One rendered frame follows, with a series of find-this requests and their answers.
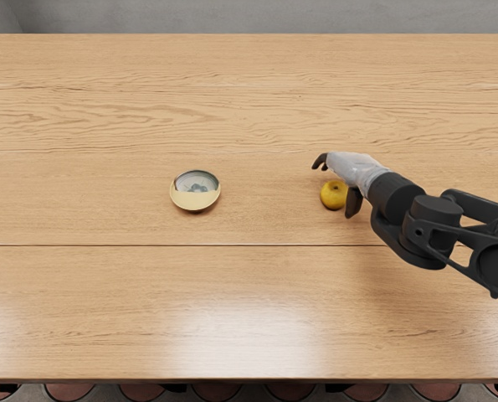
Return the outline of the cream plate with printed pattern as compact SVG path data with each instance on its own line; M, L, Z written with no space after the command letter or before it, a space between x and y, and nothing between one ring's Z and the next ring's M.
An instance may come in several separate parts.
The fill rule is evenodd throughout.
M221 193L221 184L211 172L193 169L180 173L172 181L169 195L180 209L197 213L213 206Z

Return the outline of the yellow round fruit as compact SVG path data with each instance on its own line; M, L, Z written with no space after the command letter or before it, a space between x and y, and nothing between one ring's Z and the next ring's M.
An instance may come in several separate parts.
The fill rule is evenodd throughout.
M346 206L348 186L341 180L324 183L320 191L321 203L329 210L339 210Z

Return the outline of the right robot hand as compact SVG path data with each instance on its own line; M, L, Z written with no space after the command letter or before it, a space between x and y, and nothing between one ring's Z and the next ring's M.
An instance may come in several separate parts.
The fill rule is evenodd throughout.
M369 188L375 179L392 170L366 153L357 152L325 152L312 163L313 170L331 170L348 187L345 206L347 219L357 214L364 199L367 199Z

